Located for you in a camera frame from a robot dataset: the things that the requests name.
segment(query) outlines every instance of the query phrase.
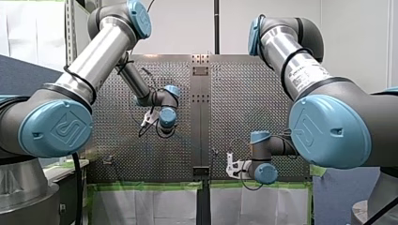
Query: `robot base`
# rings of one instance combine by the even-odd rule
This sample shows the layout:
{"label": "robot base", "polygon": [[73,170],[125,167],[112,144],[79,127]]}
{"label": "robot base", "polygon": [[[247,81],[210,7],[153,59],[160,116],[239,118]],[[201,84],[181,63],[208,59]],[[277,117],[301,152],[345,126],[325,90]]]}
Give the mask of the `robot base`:
{"label": "robot base", "polygon": [[36,158],[0,165],[0,223],[58,225],[59,186],[48,184]]}

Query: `perforated metal panel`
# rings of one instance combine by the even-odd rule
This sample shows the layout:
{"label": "perforated metal panel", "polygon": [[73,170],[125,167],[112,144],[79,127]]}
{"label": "perforated metal panel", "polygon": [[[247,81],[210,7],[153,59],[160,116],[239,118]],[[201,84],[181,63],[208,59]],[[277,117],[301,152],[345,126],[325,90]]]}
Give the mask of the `perforated metal panel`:
{"label": "perforated metal panel", "polygon": [[[212,55],[211,65],[211,126],[209,152],[214,168],[212,177],[227,178],[226,152],[234,138],[250,140],[255,130],[273,134],[286,128],[288,98],[280,78],[257,58],[237,55]],[[250,149],[243,141],[232,142],[234,158],[246,158]],[[273,157],[280,181],[309,179],[309,165],[299,157]]]}
{"label": "perforated metal panel", "polygon": [[[197,63],[191,55],[141,55],[134,59],[149,85],[154,83],[142,67],[153,74],[158,87],[173,84],[181,89],[176,135],[164,140],[151,129],[139,139],[138,124],[149,108],[134,106],[132,92],[113,73],[94,105],[95,147],[90,155],[94,153],[96,160],[89,167],[91,183],[191,181],[193,166],[211,163],[212,178],[226,179],[226,152],[232,139],[248,142],[254,130],[277,134],[285,128],[288,99],[280,80],[254,57],[211,55],[210,74],[206,76],[192,76]],[[212,158],[208,149],[218,151],[218,157]],[[232,150],[236,159],[249,153],[240,141],[233,143]],[[273,161],[280,181],[310,177],[309,166],[300,157],[274,157]]]}
{"label": "perforated metal panel", "polygon": [[134,59],[149,85],[155,87],[142,68],[153,74],[159,88],[167,84],[180,88],[176,135],[164,140],[152,128],[138,138],[139,124],[149,108],[134,106],[132,92],[113,72],[100,89],[93,109],[97,160],[90,165],[89,181],[191,180],[191,56],[135,56]]}

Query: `wire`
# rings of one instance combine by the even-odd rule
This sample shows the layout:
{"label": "wire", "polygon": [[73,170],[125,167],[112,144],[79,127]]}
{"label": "wire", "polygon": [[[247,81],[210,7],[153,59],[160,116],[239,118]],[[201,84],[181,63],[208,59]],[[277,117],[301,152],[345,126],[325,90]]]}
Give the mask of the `wire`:
{"label": "wire", "polygon": [[82,169],[80,168],[79,156],[77,153],[72,154],[73,163],[76,173],[76,188],[77,188],[77,207],[75,224],[82,224],[82,211],[83,211],[83,184],[82,184]]}
{"label": "wire", "polygon": [[383,217],[387,212],[389,212],[393,207],[398,204],[398,197],[380,209],[376,214],[374,214],[368,221],[366,221],[363,225],[371,225],[374,224],[378,219]]}
{"label": "wire", "polygon": [[152,2],[150,2],[148,10],[146,12],[149,12],[150,8],[152,7],[152,4],[155,2],[155,0],[152,0]]}
{"label": "wire", "polygon": [[258,29],[258,49],[260,50],[260,58],[264,61],[264,63],[266,63],[267,67],[269,67],[270,69],[274,70],[274,68],[267,62],[266,58],[264,57],[264,53],[263,53],[263,43],[261,42],[261,20],[266,18],[266,16],[264,14],[260,14],[257,18],[257,29]]}
{"label": "wire", "polygon": [[150,77],[153,84],[155,85],[155,89],[158,90],[158,84],[156,83],[153,74],[151,72],[149,72],[149,70],[147,70],[145,67],[141,67],[141,69],[146,73],[146,75],[148,75],[148,77]]}
{"label": "wire", "polygon": [[244,170],[244,168],[245,168],[245,163],[246,163],[246,161],[249,159],[249,157],[246,157],[246,159],[243,161],[243,164],[242,164],[242,168],[240,169],[240,182],[242,182],[242,185],[246,188],[246,189],[248,189],[248,190],[251,190],[251,191],[256,191],[256,190],[259,190],[260,188],[262,188],[263,187],[263,184],[261,184],[259,187],[257,187],[257,188],[251,188],[251,187],[248,187],[247,185],[246,185],[246,183],[245,183],[245,181],[243,180],[243,173],[244,172],[246,172],[245,170]]}
{"label": "wire", "polygon": [[145,130],[145,127],[141,127],[140,131],[138,131],[138,137],[141,138],[143,137],[148,131],[149,129],[154,126],[157,122],[159,121],[159,119],[155,120],[152,124],[149,125],[149,127],[147,127]]}
{"label": "wire", "polygon": [[97,91],[94,88],[94,86],[91,84],[91,82],[89,82],[88,80],[86,80],[85,78],[79,76],[77,73],[74,73],[72,71],[69,70],[68,66],[64,66],[64,70],[72,77],[75,77],[77,79],[79,79],[80,81],[82,81],[83,83],[85,83],[90,89],[91,89],[91,93],[93,95],[90,104],[94,104],[94,102],[97,99]]}
{"label": "wire", "polygon": [[[243,139],[241,139],[241,138],[234,138],[233,140],[231,140],[231,142],[229,142],[229,151],[230,151],[230,152],[232,152],[232,144],[234,143],[234,141],[242,141],[246,146],[249,146],[249,144],[248,144],[245,140],[243,140]],[[240,172],[239,172],[239,173],[240,173],[239,177],[240,177],[240,182],[242,182],[242,185],[243,185],[246,189],[251,190],[251,191],[256,191],[256,190],[259,190],[260,188],[262,188],[262,187],[263,187],[263,184],[261,184],[261,185],[260,185],[259,187],[257,187],[257,188],[251,188],[251,187],[248,187],[248,186],[246,185],[245,181],[243,180],[243,173],[247,172],[247,171],[244,170],[245,164],[246,164],[246,161],[250,159],[250,154],[251,154],[251,152],[249,151],[249,152],[248,152],[248,155],[246,156],[246,159],[243,161],[242,168],[240,169]]]}

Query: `blue joint cap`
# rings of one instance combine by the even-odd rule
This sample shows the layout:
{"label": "blue joint cap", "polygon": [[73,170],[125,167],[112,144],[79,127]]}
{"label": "blue joint cap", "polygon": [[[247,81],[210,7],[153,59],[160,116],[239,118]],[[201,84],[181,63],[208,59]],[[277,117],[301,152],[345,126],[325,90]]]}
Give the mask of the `blue joint cap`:
{"label": "blue joint cap", "polygon": [[257,46],[258,46],[258,39],[260,35],[260,27],[258,27],[258,18],[255,18],[252,21],[249,31],[249,43],[248,43],[248,51],[249,55],[258,55],[257,53]]}
{"label": "blue joint cap", "polygon": [[164,86],[164,90],[170,92],[171,94],[175,95],[179,98],[179,88],[174,85],[166,85]]}
{"label": "blue joint cap", "polygon": [[260,184],[270,185],[278,179],[278,171],[272,164],[263,163],[255,169],[254,179]]}
{"label": "blue joint cap", "polygon": [[159,122],[163,128],[172,128],[176,123],[176,111],[170,107],[163,107],[159,113]]}
{"label": "blue joint cap", "polygon": [[152,24],[145,6],[139,0],[128,0],[127,7],[129,9],[131,22],[139,38],[149,38],[152,33]]}
{"label": "blue joint cap", "polygon": [[289,127],[300,155],[317,166],[356,168],[371,154],[372,140],[365,123],[335,97],[300,99],[290,112]]}
{"label": "blue joint cap", "polygon": [[38,158],[65,157],[80,150],[90,138],[90,112],[81,103],[59,99],[36,107],[21,123],[21,148]]}
{"label": "blue joint cap", "polygon": [[254,131],[250,134],[250,144],[260,143],[271,137],[267,130]]}

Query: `robotic arm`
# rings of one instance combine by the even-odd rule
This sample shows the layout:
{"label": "robotic arm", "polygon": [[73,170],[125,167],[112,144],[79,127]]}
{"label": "robotic arm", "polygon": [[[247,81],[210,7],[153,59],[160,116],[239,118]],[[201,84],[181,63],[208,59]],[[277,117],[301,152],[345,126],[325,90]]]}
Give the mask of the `robotic arm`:
{"label": "robotic arm", "polygon": [[27,101],[2,97],[0,158],[54,158],[80,150],[92,130],[91,105],[112,69],[141,106],[161,106],[156,126],[170,133],[176,122],[179,89],[150,90],[126,51],[151,34],[145,7],[135,0],[96,9],[89,17],[92,41],[55,83],[45,83]]}
{"label": "robotic arm", "polygon": [[397,89],[369,95],[347,78],[331,76],[320,65],[323,40],[312,22],[260,16],[252,22],[249,53],[281,77],[284,92],[294,101],[291,133],[283,139],[267,131],[252,133],[253,158],[247,168],[237,170],[228,156],[231,177],[243,171],[247,178],[271,184],[277,177],[271,156],[296,151],[321,167],[398,166],[393,131],[398,126]]}

